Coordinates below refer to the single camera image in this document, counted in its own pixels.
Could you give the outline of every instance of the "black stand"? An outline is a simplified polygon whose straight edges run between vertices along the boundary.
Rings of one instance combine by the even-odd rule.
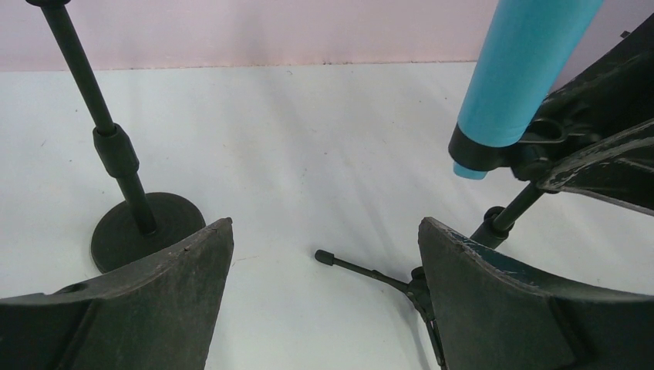
[[[477,243],[486,247],[495,249],[509,236],[509,231],[514,226],[515,221],[531,207],[545,192],[538,189],[530,183],[520,194],[506,207],[492,207],[484,215],[484,222],[477,228],[470,238]],[[425,322],[427,332],[429,333],[433,353],[436,356],[438,365],[447,369],[445,358],[443,356],[443,346],[440,343],[436,317],[433,313],[433,305],[430,297],[429,287],[422,267],[414,268],[411,271],[411,282],[403,283],[388,277],[377,270],[368,270],[363,267],[339,260],[334,254],[327,251],[317,250],[315,259],[328,266],[340,266],[347,270],[354,271],[357,274],[365,275],[369,278],[381,281],[391,287],[401,291],[413,303],[413,306],[420,313],[420,317]]]
[[[402,281],[395,280],[392,277],[388,277],[377,270],[368,270],[355,264],[350,264],[349,262],[339,260],[338,258],[334,257],[333,253],[329,253],[327,251],[317,250],[315,252],[315,259],[318,262],[328,266],[340,266],[347,270],[354,271],[357,274],[361,274],[367,276],[368,278],[381,281],[406,295],[406,297],[409,298],[409,301],[411,301],[413,306],[420,313],[420,317],[425,322],[427,332],[430,336],[433,353],[436,356],[438,365],[443,370],[446,370],[445,360],[443,358],[443,346],[440,343],[438,327],[436,326],[436,317],[434,317],[433,314],[430,292],[429,288],[427,287],[427,280],[422,267],[414,268],[413,271],[411,271],[412,280],[407,284],[403,283]]]
[[[27,0],[40,7],[48,21],[96,124],[96,150],[125,197],[100,220],[91,240],[93,261],[100,271],[107,272],[182,241],[205,223],[200,211],[183,197],[143,191],[137,174],[139,160],[128,135],[111,119],[64,6],[69,1]]]

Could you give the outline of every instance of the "tripod leg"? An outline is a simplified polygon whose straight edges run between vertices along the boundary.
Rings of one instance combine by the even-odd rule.
[[[440,343],[440,336],[438,334],[438,327],[436,321],[425,321],[427,332],[429,333],[433,353],[436,356],[436,363],[441,369],[446,370],[445,356],[443,356],[443,345]]]
[[[406,294],[409,289],[409,285],[407,283],[403,283],[402,281],[395,280],[392,277],[388,277],[377,270],[368,270],[367,268],[363,268],[355,264],[350,264],[347,261],[339,260],[338,258],[334,257],[333,253],[329,253],[328,251],[323,251],[322,249],[318,249],[315,252],[315,259],[321,264],[326,264],[328,266],[333,266],[333,265],[340,266],[347,270],[354,271],[357,274],[361,274],[367,276],[368,278],[381,281],[397,289],[398,291],[403,292],[404,294]]]
[[[470,239],[495,249],[509,237],[515,221],[544,194],[533,183],[529,183],[506,208],[493,207],[484,215],[484,222]]]

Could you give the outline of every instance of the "black metal pole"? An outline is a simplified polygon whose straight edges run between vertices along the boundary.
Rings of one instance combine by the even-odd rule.
[[[493,228],[498,231],[510,230],[515,221],[536,203],[545,192],[538,189],[534,183],[529,183],[518,195],[493,219]]]
[[[529,183],[506,208],[493,207],[486,212],[484,222],[474,231],[470,239],[486,247],[497,248],[507,240],[515,221],[544,193],[536,185]]]
[[[139,231],[152,234],[157,223],[137,174],[138,159],[127,134],[111,119],[66,7],[42,6],[41,10],[96,124],[94,141],[98,154],[107,172],[118,181]]]
[[[112,134],[116,127],[111,120],[109,109],[106,107],[100,87],[95,75],[93,75],[93,70],[86,58],[84,48],[79,42],[77,32],[75,32],[75,27],[72,25],[66,7],[63,5],[44,7],[41,10],[46,17],[46,21],[48,21],[52,34],[55,36],[66,64],[70,68],[72,77],[77,83],[79,92],[82,93],[98,132],[102,135]]]

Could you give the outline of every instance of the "round weighted base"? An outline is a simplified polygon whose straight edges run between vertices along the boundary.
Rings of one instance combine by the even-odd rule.
[[[157,221],[154,233],[139,232],[125,202],[112,208],[96,226],[91,256],[100,272],[161,251],[206,226],[197,207],[183,197],[170,193],[148,193],[146,197]]]

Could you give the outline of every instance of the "black end cap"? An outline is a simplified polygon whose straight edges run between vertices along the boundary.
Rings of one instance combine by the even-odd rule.
[[[318,249],[315,252],[315,260],[320,262],[321,264],[326,264],[328,266],[333,266],[334,265],[334,254],[329,253],[328,251],[323,251],[322,249]]]

